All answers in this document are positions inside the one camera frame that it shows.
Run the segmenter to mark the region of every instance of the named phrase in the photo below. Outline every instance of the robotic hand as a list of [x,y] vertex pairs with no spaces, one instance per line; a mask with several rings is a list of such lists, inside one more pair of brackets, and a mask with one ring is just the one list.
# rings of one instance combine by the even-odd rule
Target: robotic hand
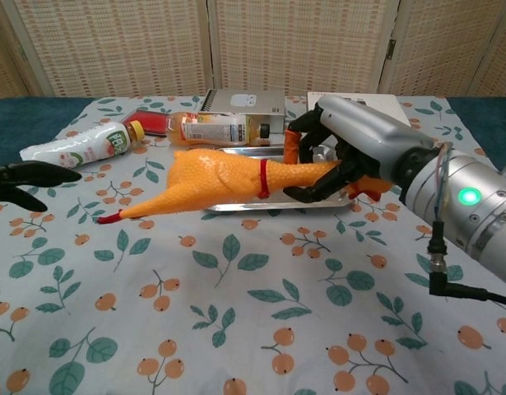
[[365,174],[396,184],[402,189],[399,200],[433,225],[430,294],[506,304],[505,297],[487,290],[448,283],[444,261],[447,238],[506,283],[506,167],[496,172],[450,143],[435,146],[404,123],[334,95],[321,97],[288,130],[306,133],[300,162],[313,161],[313,148],[329,137],[341,161],[313,187],[286,188],[288,196],[320,201]]
[[46,205],[19,189],[19,185],[47,188],[79,179],[81,174],[76,171],[35,160],[0,166],[0,202],[13,203],[30,211],[44,212],[48,210]]

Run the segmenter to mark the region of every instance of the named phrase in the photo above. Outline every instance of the metal tray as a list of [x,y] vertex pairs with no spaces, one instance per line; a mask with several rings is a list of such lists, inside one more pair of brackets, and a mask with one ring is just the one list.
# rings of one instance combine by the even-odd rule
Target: metal tray
[[[283,162],[284,145],[276,144],[271,146],[246,146],[246,147],[225,147],[219,150],[235,155],[243,155],[257,159],[270,159]],[[335,151],[325,145],[317,146],[313,149],[313,161],[335,160]],[[270,209],[294,209],[294,208],[314,208],[314,207],[344,207],[352,202],[348,198],[347,192],[341,190],[334,193],[328,199],[315,203],[301,203],[287,196],[283,191],[273,193],[267,199],[254,198],[250,202],[236,204],[218,204],[209,207],[210,211],[244,211],[244,210],[270,210]]]

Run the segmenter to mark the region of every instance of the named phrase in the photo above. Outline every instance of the floral tablecloth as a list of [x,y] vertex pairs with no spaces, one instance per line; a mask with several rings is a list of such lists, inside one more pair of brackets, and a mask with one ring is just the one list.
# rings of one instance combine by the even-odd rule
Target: floral tablecloth
[[[445,99],[398,99],[490,163]],[[201,100],[101,98],[58,137]],[[506,395],[506,307],[429,295],[431,230],[396,188],[336,210],[95,223],[159,193],[173,150],[149,137],[78,183],[25,187],[45,213],[0,203],[0,393]],[[506,295],[452,245],[447,261],[452,281]]]

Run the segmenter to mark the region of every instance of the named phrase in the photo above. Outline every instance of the orange rubber chicken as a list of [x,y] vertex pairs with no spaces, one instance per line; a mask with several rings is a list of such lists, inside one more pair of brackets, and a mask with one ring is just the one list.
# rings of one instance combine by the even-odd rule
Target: orange rubber chicken
[[268,198],[286,187],[307,187],[338,165],[338,161],[289,165],[211,149],[176,151],[167,188],[154,198],[100,217],[108,224],[124,219],[204,210],[216,204]]

